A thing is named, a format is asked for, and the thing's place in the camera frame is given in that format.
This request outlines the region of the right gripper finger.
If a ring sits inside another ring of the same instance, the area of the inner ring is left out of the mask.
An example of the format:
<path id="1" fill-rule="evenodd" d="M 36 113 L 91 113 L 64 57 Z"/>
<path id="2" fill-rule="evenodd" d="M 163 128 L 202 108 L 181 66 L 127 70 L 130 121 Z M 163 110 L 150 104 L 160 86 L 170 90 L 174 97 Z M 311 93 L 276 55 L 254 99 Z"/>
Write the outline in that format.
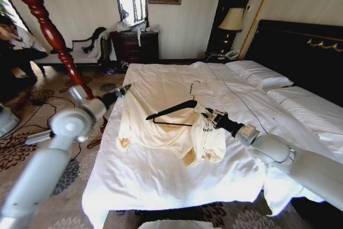
<path id="1" fill-rule="evenodd" d="M 206 110 L 205 114 L 207 117 L 225 116 L 225 112 L 222 112 L 217 109 L 205 108 L 205 110 Z"/>
<path id="2" fill-rule="evenodd" d="M 215 128 L 215 124 L 213 123 L 213 119 L 210 115 L 202 114 L 204 119 L 204 128 Z"/>

